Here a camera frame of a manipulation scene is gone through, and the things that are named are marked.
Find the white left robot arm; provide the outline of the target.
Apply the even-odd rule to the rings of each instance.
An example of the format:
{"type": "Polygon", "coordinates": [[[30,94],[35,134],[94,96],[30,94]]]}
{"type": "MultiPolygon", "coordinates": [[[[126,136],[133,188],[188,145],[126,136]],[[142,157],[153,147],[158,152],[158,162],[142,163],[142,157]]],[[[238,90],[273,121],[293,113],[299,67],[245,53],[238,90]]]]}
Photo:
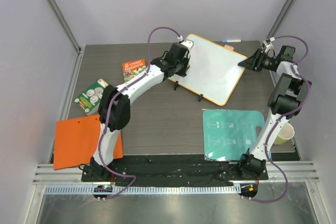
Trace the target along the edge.
{"type": "Polygon", "coordinates": [[[83,181],[105,182],[110,179],[110,164],[118,136],[131,118],[131,105],[143,93],[175,74],[184,77],[188,70],[193,42],[174,43],[163,56],[153,59],[147,68],[130,81],[114,87],[108,85],[98,108],[100,136],[97,149],[83,170],[83,181]]]}

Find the yellow-framed whiteboard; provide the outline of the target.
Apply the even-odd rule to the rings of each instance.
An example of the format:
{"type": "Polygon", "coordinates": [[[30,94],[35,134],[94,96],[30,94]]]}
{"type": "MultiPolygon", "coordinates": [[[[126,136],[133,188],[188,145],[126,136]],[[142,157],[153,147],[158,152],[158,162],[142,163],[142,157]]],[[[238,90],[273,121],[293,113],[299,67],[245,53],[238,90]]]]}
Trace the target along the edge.
{"type": "Polygon", "coordinates": [[[224,106],[245,71],[238,64],[247,57],[195,34],[186,39],[193,42],[186,77],[174,75],[169,80],[224,106]]]}

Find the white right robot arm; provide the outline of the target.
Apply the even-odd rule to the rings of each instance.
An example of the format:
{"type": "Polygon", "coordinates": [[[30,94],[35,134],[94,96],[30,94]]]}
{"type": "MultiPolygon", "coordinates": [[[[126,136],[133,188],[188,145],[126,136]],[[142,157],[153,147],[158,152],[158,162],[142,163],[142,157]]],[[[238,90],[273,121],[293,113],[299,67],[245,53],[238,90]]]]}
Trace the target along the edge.
{"type": "Polygon", "coordinates": [[[293,62],[295,48],[282,46],[276,57],[268,55],[271,46],[261,46],[257,51],[238,65],[248,70],[260,72],[263,69],[275,72],[279,79],[268,100],[268,116],[258,135],[257,141],[245,154],[242,154],[237,173],[242,179],[258,178],[265,170],[269,151],[281,129],[296,116],[307,101],[311,82],[299,74],[293,62]]]}

